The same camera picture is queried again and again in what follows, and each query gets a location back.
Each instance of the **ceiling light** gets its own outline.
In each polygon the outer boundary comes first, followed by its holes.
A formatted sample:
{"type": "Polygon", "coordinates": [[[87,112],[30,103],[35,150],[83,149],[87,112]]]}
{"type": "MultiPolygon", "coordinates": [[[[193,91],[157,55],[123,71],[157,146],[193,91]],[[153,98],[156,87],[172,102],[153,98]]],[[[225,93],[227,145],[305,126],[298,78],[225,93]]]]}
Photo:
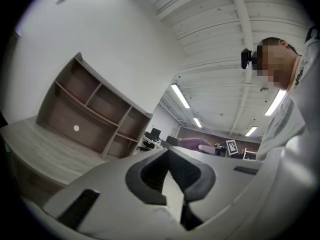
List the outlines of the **ceiling light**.
{"type": "Polygon", "coordinates": [[[257,126],[252,126],[252,128],[248,131],[248,133],[245,135],[246,137],[249,137],[251,134],[254,133],[254,131],[258,129],[257,126]]]}
{"type": "Polygon", "coordinates": [[[269,109],[267,110],[267,112],[265,112],[265,116],[271,116],[273,114],[273,112],[277,109],[277,107],[279,106],[280,102],[283,100],[283,98],[286,95],[286,91],[285,90],[279,90],[274,101],[272,102],[271,106],[269,107],[269,109]]]}
{"type": "Polygon", "coordinates": [[[194,118],[193,120],[196,122],[196,124],[197,124],[200,128],[202,128],[202,126],[201,126],[201,124],[200,124],[200,122],[199,122],[199,120],[198,120],[197,118],[194,118]]]}
{"type": "Polygon", "coordinates": [[[186,101],[184,95],[180,91],[178,85],[176,83],[174,83],[174,84],[171,84],[171,87],[174,90],[174,92],[176,93],[176,95],[179,97],[180,101],[185,106],[185,108],[186,109],[190,109],[190,106],[189,106],[188,102],[186,101]]]}

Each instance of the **white ceiling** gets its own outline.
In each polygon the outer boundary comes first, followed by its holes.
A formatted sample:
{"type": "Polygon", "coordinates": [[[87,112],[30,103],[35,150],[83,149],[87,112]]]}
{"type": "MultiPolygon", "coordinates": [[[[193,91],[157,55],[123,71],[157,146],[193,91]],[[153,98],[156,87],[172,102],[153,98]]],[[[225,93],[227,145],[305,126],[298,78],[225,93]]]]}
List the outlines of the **white ceiling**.
{"type": "Polygon", "coordinates": [[[277,89],[266,86],[249,65],[244,48],[256,49],[267,37],[286,40],[303,53],[309,17],[296,0],[150,0],[170,27],[186,60],[173,78],[191,109],[168,87],[160,104],[185,127],[218,136],[260,142],[271,117],[264,116],[277,89]],[[244,137],[252,126],[258,129],[244,137]]]}

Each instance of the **dark wall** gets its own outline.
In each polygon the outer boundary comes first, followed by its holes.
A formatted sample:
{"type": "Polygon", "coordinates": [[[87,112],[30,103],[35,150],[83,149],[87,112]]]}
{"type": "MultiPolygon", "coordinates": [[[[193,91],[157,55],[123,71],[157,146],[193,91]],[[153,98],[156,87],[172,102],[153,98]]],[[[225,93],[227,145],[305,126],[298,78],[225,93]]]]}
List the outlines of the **dark wall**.
{"type": "MultiPolygon", "coordinates": [[[[215,135],[195,131],[195,130],[190,130],[187,128],[180,128],[180,131],[177,136],[179,139],[188,139],[188,138],[199,138],[203,139],[206,142],[209,142],[212,146],[215,145],[216,143],[222,143],[224,141],[232,140],[231,138],[223,138],[223,137],[218,137],[215,135]]],[[[245,151],[245,148],[247,151],[252,151],[252,152],[257,152],[260,144],[258,143],[252,143],[252,142],[246,142],[246,141],[241,141],[241,140],[235,140],[236,146],[238,148],[238,152],[242,153],[245,151]]]]}

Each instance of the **shelf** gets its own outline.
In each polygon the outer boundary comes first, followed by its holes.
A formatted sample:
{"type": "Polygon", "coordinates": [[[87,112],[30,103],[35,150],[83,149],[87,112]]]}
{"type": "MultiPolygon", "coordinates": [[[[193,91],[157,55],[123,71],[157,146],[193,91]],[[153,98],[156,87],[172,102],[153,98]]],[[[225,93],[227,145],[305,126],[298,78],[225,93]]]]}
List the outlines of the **shelf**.
{"type": "Polygon", "coordinates": [[[122,98],[103,85],[92,97],[87,106],[116,124],[121,121],[122,117],[131,107],[122,98]]]}
{"type": "Polygon", "coordinates": [[[139,141],[136,140],[134,137],[132,137],[132,136],[130,136],[130,135],[128,135],[128,134],[125,134],[125,133],[123,133],[123,132],[120,132],[120,131],[118,131],[118,132],[116,133],[116,135],[118,135],[118,136],[120,136],[120,137],[123,137],[123,138],[126,138],[126,139],[128,139],[128,140],[130,140],[130,141],[133,141],[133,142],[139,142],[139,141]]]}
{"type": "Polygon", "coordinates": [[[109,139],[118,129],[101,123],[83,109],[83,105],[61,88],[51,93],[50,106],[42,116],[41,126],[59,133],[98,153],[102,153],[109,139]]]}
{"type": "Polygon", "coordinates": [[[99,117],[100,119],[118,127],[119,125],[115,123],[114,121],[106,118],[104,115],[100,114],[98,111],[95,111],[94,109],[86,106],[78,97],[76,97],[72,92],[70,92],[67,88],[65,88],[61,83],[55,82],[55,84],[63,91],[65,92],[71,99],[73,99],[75,102],[77,102],[80,106],[88,110],[89,112],[93,113],[95,116],[99,117]]]}
{"type": "Polygon", "coordinates": [[[152,114],[103,79],[78,52],[58,74],[36,123],[101,154],[130,156],[152,114]]]}
{"type": "Polygon", "coordinates": [[[149,117],[132,107],[120,125],[119,132],[123,136],[130,136],[130,138],[137,140],[142,135],[149,121],[149,117]]]}
{"type": "Polygon", "coordinates": [[[100,81],[91,75],[76,59],[73,59],[65,67],[56,81],[83,103],[86,103],[100,84],[100,81]]]}
{"type": "Polygon", "coordinates": [[[117,158],[125,158],[131,154],[136,146],[136,142],[117,135],[114,137],[107,155],[111,155],[117,158]]]}
{"type": "Polygon", "coordinates": [[[67,95],[69,95],[75,102],[79,103],[81,106],[85,106],[84,102],[82,102],[76,95],[74,95],[68,88],[64,86],[64,84],[55,82],[55,84],[67,95]]]}

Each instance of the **wooden desk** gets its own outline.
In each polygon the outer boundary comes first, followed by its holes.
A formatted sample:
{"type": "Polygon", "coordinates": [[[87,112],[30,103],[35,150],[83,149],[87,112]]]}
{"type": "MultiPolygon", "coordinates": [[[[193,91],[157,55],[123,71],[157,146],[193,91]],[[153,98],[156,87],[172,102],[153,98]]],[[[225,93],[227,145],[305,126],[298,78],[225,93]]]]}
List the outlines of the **wooden desk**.
{"type": "Polygon", "coordinates": [[[0,129],[0,134],[11,149],[22,193],[37,205],[43,205],[56,191],[93,167],[118,159],[107,155],[106,160],[102,160],[97,152],[35,122],[36,116],[33,116],[9,124],[0,129]],[[36,191],[41,193],[29,196],[36,191]]]}

